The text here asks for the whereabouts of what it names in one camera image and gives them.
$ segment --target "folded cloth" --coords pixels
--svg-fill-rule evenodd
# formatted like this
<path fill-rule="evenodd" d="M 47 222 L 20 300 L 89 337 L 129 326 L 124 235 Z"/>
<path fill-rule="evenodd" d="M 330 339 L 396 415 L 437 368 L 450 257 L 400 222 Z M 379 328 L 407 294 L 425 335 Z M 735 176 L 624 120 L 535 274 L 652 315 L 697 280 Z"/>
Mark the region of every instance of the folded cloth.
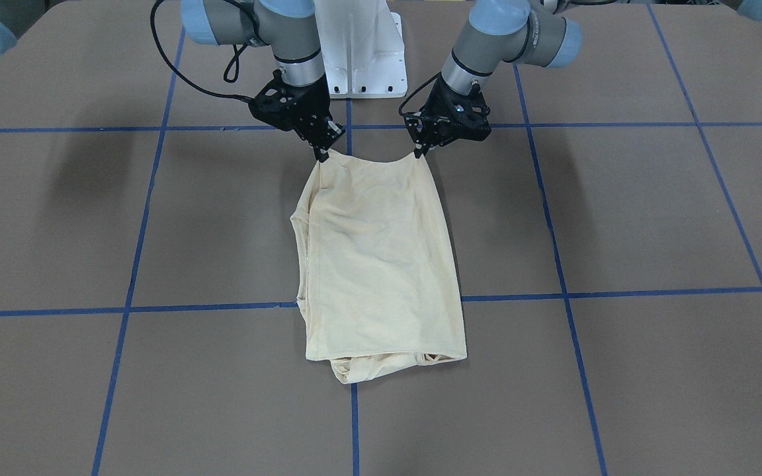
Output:
<path fill-rule="evenodd" d="M 451 243 L 424 157 L 330 151 L 290 217 L 306 357 L 342 383 L 466 358 Z"/>

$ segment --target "beige cloth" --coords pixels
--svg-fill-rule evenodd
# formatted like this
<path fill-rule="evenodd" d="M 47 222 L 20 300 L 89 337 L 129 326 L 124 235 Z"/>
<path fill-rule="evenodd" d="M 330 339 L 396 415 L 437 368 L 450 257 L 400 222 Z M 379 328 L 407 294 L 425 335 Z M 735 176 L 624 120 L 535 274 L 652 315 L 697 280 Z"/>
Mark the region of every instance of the beige cloth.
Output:
<path fill-rule="evenodd" d="M 424 157 L 376 163 L 330 151 L 290 217 L 306 357 L 342 383 L 466 358 L 460 292 Z"/>

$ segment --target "grid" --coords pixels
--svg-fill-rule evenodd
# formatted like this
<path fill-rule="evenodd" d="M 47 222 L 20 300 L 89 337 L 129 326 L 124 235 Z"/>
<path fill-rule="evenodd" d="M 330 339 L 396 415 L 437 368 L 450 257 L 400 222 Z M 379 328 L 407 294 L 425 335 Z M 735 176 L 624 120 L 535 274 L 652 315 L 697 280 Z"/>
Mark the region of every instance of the grid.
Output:
<path fill-rule="evenodd" d="M 687 87 L 684 84 L 683 78 L 675 64 L 675 60 L 672 57 L 671 51 L 669 51 L 669 45 L 666 42 L 663 30 L 660 28 L 654 10 L 647 6 L 648 14 L 656 28 L 656 32 L 659 36 L 660 42 L 665 50 L 666 57 L 668 58 L 669 65 L 671 66 L 672 73 L 674 73 L 678 84 L 680 85 L 681 92 L 690 113 L 692 114 L 692 122 L 569 122 L 569 123 L 532 123 L 529 120 L 529 111 L 527 110 L 525 93 L 523 91 L 523 84 L 521 84 L 521 78 L 518 70 L 514 67 L 514 75 L 516 79 L 517 89 L 519 93 L 519 103 L 521 112 L 523 112 L 523 123 L 504 123 L 504 124 L 492 124 L 497 129 L 518 129 L 525 130 L 527 135 L 527 141 L 529 141 L 529 147 L 532 153 L 533 167 L 536 173 L 537 184 L 539 192 L 542 196 L 542 211 L 544 211 L 544 220 L 550 232 L 551 246 L 554 253 L 554 266 L 556 266 L 556 272 L 560 283 L 559 293 L 533 293 L 533 294 L 517 294 L 517 295 L 471 295 L 462 296 L 462 301 L 465 302 L 484 302 L 484 301 L 537 301 L 537 300 L 554 300 L 562 301 L 566 310 L 566 319 L 568 319 L 569 329 L 571 331 L 571 341 L 575 350 L 575 359 L 577 360 L 578 373 L 581 380 L 581 386 L 583 387 L 584 399 L 587 403 L 587 412 L 589 413 L 589 423 L 593 434 L 593 440 L 595 441 L 595 448 L 599 458 L 599 469 L 602 476 L 608 473 L 607 464 L 605 460 L 605 448 L 602 446 L 601 438 L 599 437 L 599 429 L 595 416 L 595 406 L 593 406 L 593 395 L 591 395 L 589 384 L 587 383 L 587 374 L 584 367 L 583 352 L 581 351 L 581 344 L 575 330 L 574 317 L 572 313 L 572 302 L 575 300 L 583 299 L 596 299 L 596 298 L 635 298 L 636 296 L 689 296 L 689 295 L 713 295 L 713 294 L 762 294 L 762 269 L 759 265 L 759 260 L 754 253 L 753 247 L 747 235 L 747 230 L 741 222 L 735 202 L 733 201 L 726 181 L 722 175 L 722 171 L 717 166 L 714 152 L 710 146 L 710 142 L 705 135 L 705 127 L 762 127 L 762 122 L 703 122 L 699 120 L 696 113 L 693 102 L 690 99 L 690 94 L 687 91 Z M 181 63 L 181 54 L 185 45 L 185 31 L 182 29 L 181 36 L 179 37 L 176 54 L 175 65 L 178 67 Z M 119 313 L 122 314 L 122 322 L 118 332 L 118 340 L 116 344 L 116 350 L 114 355 L 114 365 L 112 365 L 111 379 L 108 383 L 108 395 L 106 395 L 106 403 L 103 412 L 102 424 L 97 437 L 96 455 L 93 464 L 93 475 L 97 476 L 102 463 L 103 447 L 106 432 L 108 431 L 108 422 L 112 412 L 112 404 L 114 403 L 114 391 L 116 385 L 116 379 L 118 375 L 120 360 L 124 352 L 124 343 L 126 329 L 128 327 L 128 321 L 131 314 L 136 313 L 166 313 L 167 311 L 215 311 L 215 310 L 239 310 L 239 309 L 267 309 L 276 307 L 296 307 L 296 302 L 293 301 L 261 301 L 261 302 L 236 302 L 236 303 L 203 303 L 193 305 L 133 305 L 134 292 L 136 289 L 137 274 L 140 267 L 140 257 L 142 256 L 143 244 L 146 236 L 146 228 L 148 228 L 149 209 L 151 202 L 151 193 L 155 187 L 156 175 L 161 161 L 161 152 L 163 151 L 163 142 L 167 132 L 196 132 L 197 130 L 273 130 L 271 126 L 169 126 L 169 115 L 172 109 L 173 93 L 175 92 L 176 78 L 172 75 L 169 84 L 169 91 L 167 92 L 166 102 L 163 111 L 163 121 L 160 126 L 131 126 L 131 127 L 51 127 L 51 128 L 0 128 L 0 134 L 27 134 L 36 132 L 55 133 L 55 132 L 159 132 L 157 140 L 157 149 L 155 151 L 154 160 L 151 167 L 151 177 L 148 184 L 148 192 L 146 192 L 146 202 L 143 207 L 142 220 L 140 221 L 140 232 L 136 244 L 136 252 L 134 261 L 131 266 L 130 284 L 125 299 L 125 304 L 122 307 L 76 307 L 76 308 L 50 308 L 50 309 L 16 309 L 16 310 L 0 310 L 0 317 L 16 317 L 16 316 L 54 316 L 54 315 L 87 315 L 87 314 L 105 314 L 105 313 Z M 347 123 L 345 123 L 345 129 L 347 129 L 347 135 L 345 135 L 345 141 L 347 142 L 347 153 L 352 153 L 352 132 L 353 130 L 383 130 L 383 129 L 404 129 L 402 124 L 352 124 L 352 105 L 351 100 L 345 102 L 345 111 L 347 111 Z M 742 287 L 708 287 L 708 288 L 691 288 L 691 289 L 652 289 L 652 290 L 611 290 L 611 292 L 569 292 L 566 285 L 566 279 L 560 261 L 560 246 L 556 233 L 554 232 L 554 226 L 552 223 L 550 208 L 548 207 L 548 193 L 547 186 L 544 178 L 542 178 L 542 172 L 540 170 L 537 145 L 533 135 L 533 130 L 538 128 L 606 128 L 606 127 L 680 127 L 680 128 L 695 128 L 698 130 L 701 136 L 704 150 L 707 154 L 707 159 L 710 161 L 714 174 L 719 183 L 719 187 L 725 196 L 728 203 L 729 212 L 731 213 L 738 232 L 746 247 L 749 259 L 753 265 L 753 271 L 759 280 L 760 286 L 742 286 Z M 360 445 L 359 445 L 359 385 L 354 383 L 351 385 L 351 419 L 352 419 L 352 465 L 353 474 L 357 476 L 360 473 Z"/>

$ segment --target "white plastic mount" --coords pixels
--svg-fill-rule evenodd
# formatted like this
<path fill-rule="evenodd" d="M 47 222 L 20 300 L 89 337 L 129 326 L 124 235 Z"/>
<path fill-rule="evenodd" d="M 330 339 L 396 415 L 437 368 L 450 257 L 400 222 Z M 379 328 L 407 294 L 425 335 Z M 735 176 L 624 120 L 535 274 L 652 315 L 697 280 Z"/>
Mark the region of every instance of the white plastic mount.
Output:
<path fill-rule="evenodd" d="M 407 93 L 402 18 L 385 0 L 315 0 L 329 92 L 335 99 Z"/>

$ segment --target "cream fabric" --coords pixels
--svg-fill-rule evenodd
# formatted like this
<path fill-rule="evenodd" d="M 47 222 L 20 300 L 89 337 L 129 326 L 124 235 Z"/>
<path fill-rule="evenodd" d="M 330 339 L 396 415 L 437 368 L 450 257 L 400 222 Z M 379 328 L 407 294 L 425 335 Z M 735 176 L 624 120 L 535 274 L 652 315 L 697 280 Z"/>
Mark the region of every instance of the cream fabric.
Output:
<path fill-rule="evenodd" d="M 466 358 L 443 209 L 424 157 L 330 151 L 290 217 L 309 360 L 342 383 Z"/>

